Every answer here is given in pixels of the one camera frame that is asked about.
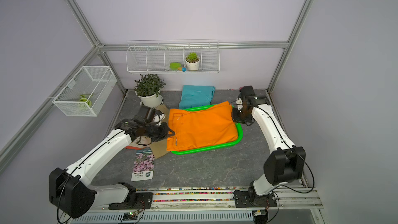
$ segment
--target white flower pot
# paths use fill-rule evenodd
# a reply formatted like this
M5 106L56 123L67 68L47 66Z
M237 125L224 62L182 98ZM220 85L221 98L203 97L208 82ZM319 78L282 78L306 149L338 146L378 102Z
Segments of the white flower pot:
M159 92L158 97L156 97L156 94L153 94L151 96L146 96L146 97L143 97L143 96L138 96L138 97L141 99L142 103L145 106L152 107L152 108L160 106L163 101L163 97L160 95L160 92Z
M187 56L185 57L184 62L185 62L185 67L187 68L187 70L189 70L189 71L199 70L200 56L198 56L198 57L199 57L199 61L194 62L194 63L187 62L187 60L186 60Z

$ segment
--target green leaves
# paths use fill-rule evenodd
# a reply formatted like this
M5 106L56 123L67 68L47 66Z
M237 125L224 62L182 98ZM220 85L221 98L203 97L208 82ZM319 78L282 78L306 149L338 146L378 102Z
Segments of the green leaves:
M195 52L191 52L189 55L187 55L186 61L190 62L190 63L194 63L194 62L199 61L199 57Z
M159 78L157 74L147 74L145 76L141 75L141 79L136 81L137 85L134 88L134 91L138 96L147 97L153 94L156 94L156 97L159 96L159 90L164 88L166 83L163 82L162 79Z

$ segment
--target black cable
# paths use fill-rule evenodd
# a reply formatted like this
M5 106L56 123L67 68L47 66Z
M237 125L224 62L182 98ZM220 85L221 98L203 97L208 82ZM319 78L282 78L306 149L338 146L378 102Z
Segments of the black cable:
M141 221L141 219L144 217L144 214L145 214L145 203L143 201L141 201L141 202L142 202L142 205L144 207L144 212L142 213L140 219L137 222L134 222L134 224L137 224L139 221Z
M278 127L276 126L275 122L273 121L273 119L272 119L272 117L269 115L269 113L266 112L265 110L261 109L260 107L257 107L257 108L260 109L261 111L265 112L265 113L269 116L269 118L272 120L272 122L273 122L273 124L274 124L274 126L275 126L275 128L276 128L276 131L278 131L279 136L281 137L281 140L285 143L285 145L286 145L289 149L292 149L292 148L290 148L290 147L286 144L285 140L282 138L282 135L281 135L281 133L279 132ZM311 191L314 189L314 187L315 187L315 177L314 177L314 174L312 173L311 168L308 166L308 164L307 164L307 162L304 160L304 158L302 158L299 154L297 154L297 152L296 152L296 155L299 156L299 157L301 158L301 160L305 163L305 165L307 166L307 168L310 170L310 173L311 173L311 176L312 176L312 188L310 189L310 191L307 191L307 192L300 192L300 191L294 190L294 189L292 189L291 187L288 187L288 186L286 186L286 185L281 185L281 186L287 187L287 188L289 188L289 189L291 189L291 190L293 190L293 191L295 191L295 192L301 193L301 194L307 194L307 193L311 192Z
M237 98L236 100L230 101L230 102L228 102L228 103L231 104L232 102L236 102L236 101L238 101L238 100L240 100L240 99L242 99L242 98Z
M134 129L134 128L138 128L138 127L128 128L128 129L126 129L126 130L120 131L120 132L116 133L115 135L113 135L110 139L108 139L107 141L105 141L102 145L100 145L97 149L95 149L95 151L93 151L90 155L88 155L88 156L87 156L87 157L86 157L86 158L85 158L73 171L72 171L72 173L69 174L69 176L68 176L68 177L66 178L66 180L63 182L64 187L63 187L62 190L61 190L61 194L59 195L59 200L58 200L58 204L57 204L57 221L58 221L59 224L64 224L64 223L66 223L68 220L70 220L70 218L71 218L71 217L69 217L69 218L68 218L66 221L64 221L64 222L61 222L61 221L59 220L59 205L61 204L62 193L64 192L65 186L67 185L67 182L69 181L69 179L70 179L70 177L72 176L73 172L75 172L75 171L77 170L77 168L80 167L80 165L82 165L82 164L84 163L84 161L87 160L87 158L89 158L94 152L96 152L99 148L101 148L101 147L102 147L104 144L106 144L109 140L111 140L112 138L114 138L116 135L118 135L118 134L121 133L121 132L130 130L130 129Z
M278 210L276 211L276 214L271 218L271 220L267 221L267 223L269 223L270 221L272 221L276 217L276 215L279 212L279 207L280 207L280 204L279 204L279 197L278 197Z
M239 190L239 189L235 189L234 192L232 193L232 198L233 198L234 200L237 200L237 198L235 198L235 192L237 192L237 191L242 192L242 191Z

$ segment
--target white wire shelf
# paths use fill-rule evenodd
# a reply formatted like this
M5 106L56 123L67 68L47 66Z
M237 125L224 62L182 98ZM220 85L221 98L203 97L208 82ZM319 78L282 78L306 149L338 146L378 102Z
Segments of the white wire shelf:
M115 84L110 67L83 66L52 103L66 116L96 117Z
M218 73L220 72L220 50L218 41L184 40L161 41L131 41L128 42L126 53L127 71L132 74L146 73ZM185 66L185 57L196 52L200 57L199 69L196 71L171 70L170 63L181 63Z

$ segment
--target folded blue cloth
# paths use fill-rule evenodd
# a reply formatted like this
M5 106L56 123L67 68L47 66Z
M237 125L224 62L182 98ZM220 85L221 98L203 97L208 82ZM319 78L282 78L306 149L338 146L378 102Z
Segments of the folded blue cloth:
M184 85L178 108L186 109L210 105L215 89L215 87L211 86Z

